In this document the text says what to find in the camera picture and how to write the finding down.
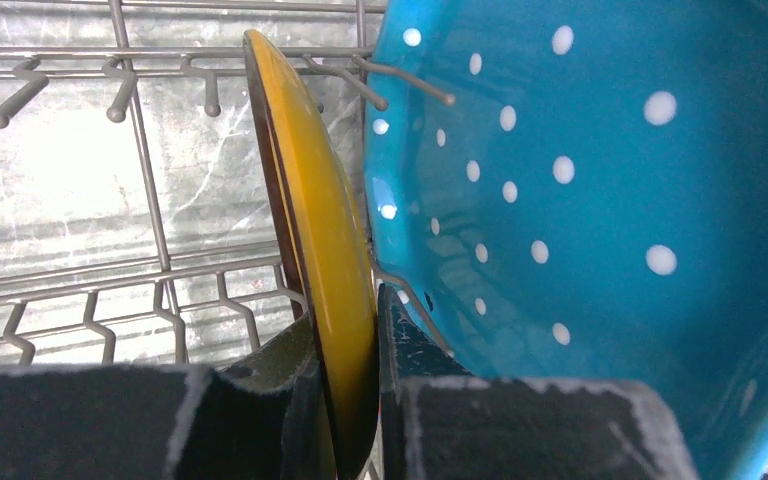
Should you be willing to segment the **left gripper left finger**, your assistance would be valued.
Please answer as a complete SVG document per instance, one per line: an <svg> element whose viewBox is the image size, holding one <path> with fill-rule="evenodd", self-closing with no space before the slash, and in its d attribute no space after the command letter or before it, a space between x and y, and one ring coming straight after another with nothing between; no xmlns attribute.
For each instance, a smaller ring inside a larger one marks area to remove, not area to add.
<svg viewBox="0 0 768 480"><path fill-rule="evenodd" d="M0 367L0 479L332 479L310 322L224 370Z"/></svg>

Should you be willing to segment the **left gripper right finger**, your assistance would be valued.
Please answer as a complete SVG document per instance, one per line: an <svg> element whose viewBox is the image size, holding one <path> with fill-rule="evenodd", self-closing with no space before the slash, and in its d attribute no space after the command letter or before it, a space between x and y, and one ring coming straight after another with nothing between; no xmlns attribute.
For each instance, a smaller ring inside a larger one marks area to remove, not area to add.
<svg viewBox="0 0 768 480"><path fill-rule="evenodd" d="M387 479L694 479L676 418L635 381L486 379L378 291Z"/></svg>

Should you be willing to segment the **yellow and red plate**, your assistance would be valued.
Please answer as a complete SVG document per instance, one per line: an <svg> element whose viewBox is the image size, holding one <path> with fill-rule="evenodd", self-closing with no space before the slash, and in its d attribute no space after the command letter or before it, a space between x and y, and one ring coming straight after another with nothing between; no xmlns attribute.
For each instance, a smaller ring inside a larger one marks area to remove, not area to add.
<svg viewBox="0 0 768 480"><path fill-rule="evenodd" d="M378 348L354 195L316 102L287 57L249 29L244 58L285 271L303 290L324 367L337 476L356 479L375 438Z"/></svg>

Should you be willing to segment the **blue polka dot plate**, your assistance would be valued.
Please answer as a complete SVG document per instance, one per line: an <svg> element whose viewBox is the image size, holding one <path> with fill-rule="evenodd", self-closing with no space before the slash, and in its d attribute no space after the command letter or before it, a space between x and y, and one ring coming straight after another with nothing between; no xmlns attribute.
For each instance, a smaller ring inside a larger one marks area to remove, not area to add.
<svg viewBox="0 0 768 480"><path fill-rule="evenodd" d="M768 1L392 1L377 259L486 376L628 378L705 479L768 464Z"/></svg>

